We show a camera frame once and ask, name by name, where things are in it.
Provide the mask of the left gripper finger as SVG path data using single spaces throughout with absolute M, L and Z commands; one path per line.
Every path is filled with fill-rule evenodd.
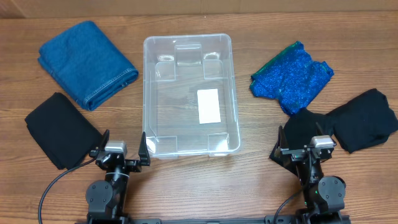
M 102 135 L 100 144 L 98 146 L 98 150 L 99 151 L 103 151 L 105 149 L 106 144 L 108 143 L 108 141 L 109 141 L 109 130 L 107 129 Z
M 138 155 L 139 155 L 139 158 L 140 158 L 139 159 L 140 160 L 140 164 L 142 166 L 150 166 L 150 155 L 149 155 L 149 151 L 148 151 L 148 148 L 147 148 L 146 132 L 145 131 L 142 132 Z

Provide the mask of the black cloth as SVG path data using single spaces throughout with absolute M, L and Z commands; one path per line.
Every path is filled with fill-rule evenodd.
M 25 118 L 27 129 L 56 168 L 72 169 L 101 141 L 102 134 L 61 93 L 54 93 Z
M 327 114 L 301 109 L 283 127 L 290 149 L 302 149 L 322 131 L 335 136 L 341 148 L 350 154 L 385 143 L 397 131 L 397 117 L 386 95 L 373 88 Z

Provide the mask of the blue sequin garment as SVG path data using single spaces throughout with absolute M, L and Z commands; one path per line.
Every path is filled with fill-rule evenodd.
M 296 41 L 251 75 L 255 97 L 277 100 L 292 116 L 306 108 L 331 80 L 334 71 L 326 62 L 314 61 L 303 43 Z

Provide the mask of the blue denim towel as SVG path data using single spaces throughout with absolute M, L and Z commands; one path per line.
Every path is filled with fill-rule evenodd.
M 84 110 L 93 111 L 136 81 L 139 71 L 93 22 L 81 22 L 39 49 L 46 72 Z

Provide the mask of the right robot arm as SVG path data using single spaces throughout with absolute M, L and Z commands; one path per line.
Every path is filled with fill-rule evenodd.
M 279 127 L 278 142 L 274 156 L 282 161 L 285 169 L 294 168 L 301 189 L 284 201 L 275 212 L 272 223 L 350 223 L 349 216 L 343 216 L 346 184 L 338 176 L 325 176 L 321 163 L 331 159 L 336 142 L 324 135 L 319 124 L 317 135 L 301 149 L 290 149 L 283 127 Z M 299 209 L 288 218 L 281 218 L 280 211 L 296 196 L 302 194 L 305 208 Z

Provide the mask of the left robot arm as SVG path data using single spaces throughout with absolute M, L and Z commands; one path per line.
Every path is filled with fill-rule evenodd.
M 99 146 L 89 156 L 104 170 L 105 178 L 90 184 L 86 190 L 88 223 L 132 223 L 130 215 L 124 212 L 124 204 L 131 172 L 141 172 L 150 165 L 146 134 L 141 136 L 138 159 L 127 159 L 125 141 L 110 141 L 105 131 Z

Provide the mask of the clear plastic storage container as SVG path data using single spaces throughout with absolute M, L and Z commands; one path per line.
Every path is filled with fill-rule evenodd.
M 142 129 L 152 157 L 226 156 L 240 150 L 228 34 L 148 37 L 142 76 Z M 197 91 L 207 89 L 218 89 L 220 123 L 199 122 Z

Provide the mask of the white label sticker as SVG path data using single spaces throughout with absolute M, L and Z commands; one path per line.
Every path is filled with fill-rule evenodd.
M 220 123 L 218 89 L 198 90 L 197 98 L 200 124 Z

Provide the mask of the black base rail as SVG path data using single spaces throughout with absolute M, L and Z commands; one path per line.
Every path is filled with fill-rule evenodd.
M 103 221 L 85 221 L 77 222 L 76 224 L 92 224 L 92 223 L 128 223 L 128 224 L 299 224 L 303 223 L 294 215 L 280 215 L 274 222 L 273 215 L 267 215 L 264 218 L 232 218 L 232 219 L 219 219 L 219 220 L 204 220 L 204 219 L 191 219 L 191 220 L 161 220 L 161 219 L 136 219 L 136 220 L 103 220 Z

